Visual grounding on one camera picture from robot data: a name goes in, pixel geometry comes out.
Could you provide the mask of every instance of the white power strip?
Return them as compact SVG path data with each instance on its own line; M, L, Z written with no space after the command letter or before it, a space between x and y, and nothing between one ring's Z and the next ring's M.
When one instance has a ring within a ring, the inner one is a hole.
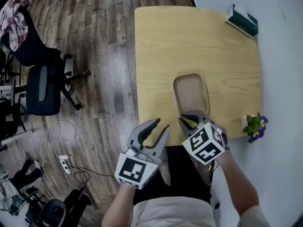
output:
M71 174L71 171L68 167L68 165L66 165L66 161L68 160L69 156L68 155L62 155L62 156L59 156L59 159L60 159L60 163L65 171L66 174Z

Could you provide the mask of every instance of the clear plastic tray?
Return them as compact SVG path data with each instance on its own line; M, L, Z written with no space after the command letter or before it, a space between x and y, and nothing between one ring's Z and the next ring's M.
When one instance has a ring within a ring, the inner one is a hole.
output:
M177 77L173 89L179 114L190 110L202 110L208 114L208 95L204 80L199 74L187 74Z

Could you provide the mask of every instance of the black pants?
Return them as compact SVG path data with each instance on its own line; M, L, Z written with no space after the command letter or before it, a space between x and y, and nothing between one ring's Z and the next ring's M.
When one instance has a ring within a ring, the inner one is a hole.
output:
M143 187L135 190L133 205L161 197L183 196L210 203L211 194L183 146L166 147L170 186L165 184L160 170Z
M88 205L88 198L80 197L81 191L78 189L72 190L70 195L64 200L66 208L66 216L62 223L62 227L77 227L79 220Z
M33 183L43 174L40 169L36 168L33 172L26 175L31 165L32 165L32 161L26 160L22 166L22 169L20 171L17 171L14 177L10 180L10 182L14 185L14 187L18 190L18 192L21 190L21 188Z

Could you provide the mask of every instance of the hardwood floor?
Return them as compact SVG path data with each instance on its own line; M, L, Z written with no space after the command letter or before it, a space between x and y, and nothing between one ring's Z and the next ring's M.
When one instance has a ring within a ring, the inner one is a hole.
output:
M48 127L55 121L67 120L76 129L72 142L57 142L58 154L71 156L71 164L112 175L121 149L131 130L138 124L136 65L134 46L134 10L140 6L191 6L190 0L33 0L30 14L42 41L48 47L71 54L73 73L90 70L91 75L72 84L71 96L83 108L75 111L64 98L55 116L25 119L34 133L8 144L0 153L3 169L13 174L23 163L25 152L42 161ZM23 84L28 68L23 67ZM61 177L68 180L59 166L52 144L61 138L72 139L73 128L66 122L52 126L46 159ZM63 200L81 185L72 176L70 182L58 178L45 163L46 175L35 186L47 198ZM87 207L81 226L100 226L112 202L117 185L112 178L91 174L86 191L94 204Z

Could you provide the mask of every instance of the wooden table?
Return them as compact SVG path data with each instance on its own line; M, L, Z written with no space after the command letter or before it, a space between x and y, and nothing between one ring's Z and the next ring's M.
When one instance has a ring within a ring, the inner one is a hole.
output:
M244 136L241 117L261 110L257 42L226 24L225 13L191 7L146 7L135 11L139 121L161 118L151 144L170 125L167 145L184 141L172 90L180 75L206 82L210 118L229 139Z

